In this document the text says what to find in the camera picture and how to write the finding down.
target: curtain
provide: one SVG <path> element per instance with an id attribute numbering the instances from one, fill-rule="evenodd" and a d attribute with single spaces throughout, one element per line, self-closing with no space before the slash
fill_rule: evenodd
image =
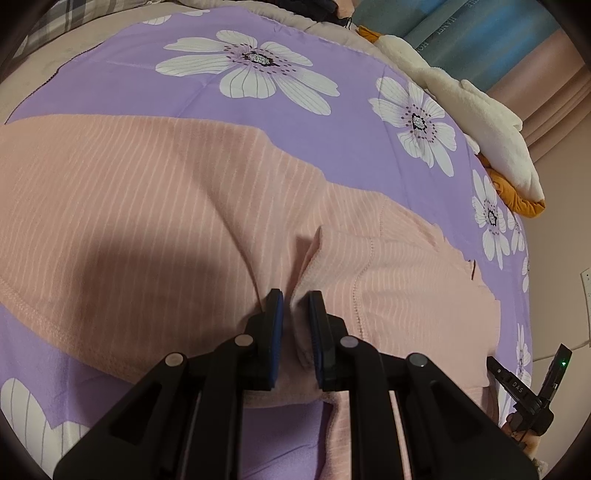
<path id="1" fill-rule="evenodd" d="M 523 120 L 521 133 L 536 161 L 591 113 L 591 72 L 558 30 L 487 93 Z"/>
<path id="2" fill-rule="evenodd" d="M 559 28 L 536 0 L 363 0 L 353 21 L 483 91 Z"/>

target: pink curtain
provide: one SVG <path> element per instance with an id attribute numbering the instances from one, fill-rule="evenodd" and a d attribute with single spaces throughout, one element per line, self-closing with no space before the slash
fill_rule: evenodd
<path id="1" fill-rule="evenodd" d="M 563 30 L 542 42 L 488 95 L 523 120 L 535 162 L 591 112 L 591 72 Z"/>

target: plaid fabric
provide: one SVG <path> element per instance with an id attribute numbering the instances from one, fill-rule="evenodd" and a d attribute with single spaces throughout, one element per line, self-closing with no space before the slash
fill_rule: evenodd
<path id="1" fill-rule="evenodd" d="M 60 35 L 105 15 L 163 0 L 57 0 L 33 26 L 13 60 L 29 55 Z"/>

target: power outlet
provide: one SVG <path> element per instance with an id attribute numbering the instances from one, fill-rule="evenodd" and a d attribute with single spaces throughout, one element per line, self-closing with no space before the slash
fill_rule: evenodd
<path id="1" fill-rule="evenodd" d="M 591 268 L 588 268 L 581 273 L 583 279 L 583 290 L 585 292 L 585 299 L 587 300 L 587 314 L 591 320 Z"/>

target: purple floral blanket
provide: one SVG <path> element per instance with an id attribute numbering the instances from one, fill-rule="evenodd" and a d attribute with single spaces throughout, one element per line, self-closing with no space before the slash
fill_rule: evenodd
<path id="1" fill-rule="evenodd" d="M 476 260 L 501 302 L 497 358 L 531 382 L 521 220 L 497 197 L 454 121 L 379 60 L 240 7 L 167 15 L 65 64 L 9 122 L 51 113 L 251 125 L 328 181 L 387 195 L 438 224 L 466 260 Z M 47 345 L 0 306 L 0 387 L 2 411 L 51 474 L 129 385 Z M 509 400 L 499 393 L 502 419 Z M 247 412 L 244 445 L 252 452 L 243 478 L 314 478 L 322 409 Z"/>

